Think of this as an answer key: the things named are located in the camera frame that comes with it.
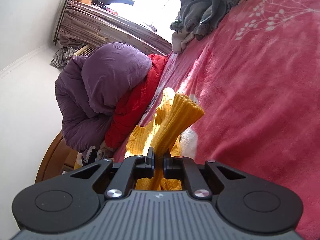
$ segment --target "metal screw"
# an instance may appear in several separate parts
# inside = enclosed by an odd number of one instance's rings
[[[107,196],[111,198],[116,198],[116,197],[121,197],[122,196],[122,191],[116,188],[109,189],[107,191]]]
[[[206,189],[198,189],[195,191],[195,196],[197,197],[207,197],[210,195],[210,192]]]

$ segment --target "bed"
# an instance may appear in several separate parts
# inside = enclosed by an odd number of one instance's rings
[[[296,192],[304,204],[297,231],[306,239],[320,237],[317,1],[249,0],[232,8],[209,36],[170,55],[139,123],[152,118],[165,87],[188,95],[205,115],[182,133],[182,154],[196,163],[216,159]]]

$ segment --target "knit garment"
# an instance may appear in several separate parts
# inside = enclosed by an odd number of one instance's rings
[[[172,88],[164,89],[161,103],[153,119],[144,127],[137,125],[126,145],[125,158],[133,155],[147,155],[149,147],[154,148],[154,177],[139,179],[136,189],[182,189],[180,180],[163,178],[163,154],[169,150],[171,156],[180,156],[180,134],[203,115],[202,108],[189,97],[175,94]]]

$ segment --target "purple blanket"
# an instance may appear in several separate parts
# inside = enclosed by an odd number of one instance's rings
[[[123,43],[104,44],[89,56],[72,58],[55,82],[67,145],[80,153],[99,149],[117,102],[150,68],[148,56]]]

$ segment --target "gray ribbed panel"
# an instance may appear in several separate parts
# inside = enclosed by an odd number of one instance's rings
[[[108,201],[93,221],[72,232],[42,235],[22,231],[15,240],[301,240],[294,231],[255,236],[226,224],[207,201],[185,191],[138,191]]]

